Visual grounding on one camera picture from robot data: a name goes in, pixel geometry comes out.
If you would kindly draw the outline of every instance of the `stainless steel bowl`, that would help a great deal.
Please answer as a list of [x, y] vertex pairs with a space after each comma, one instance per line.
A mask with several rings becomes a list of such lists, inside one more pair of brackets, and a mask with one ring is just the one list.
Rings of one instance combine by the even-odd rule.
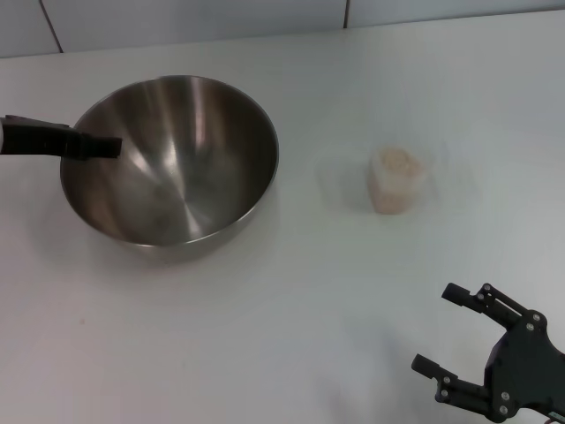
[[121, 88], [76, 124], [123, 138], [117, 160], [61, 161], [72, 208], [96, 230], [142, 246], [192, 243], [247, 216], [275, 177], [265, 111], [213, 79], [170, 76]]

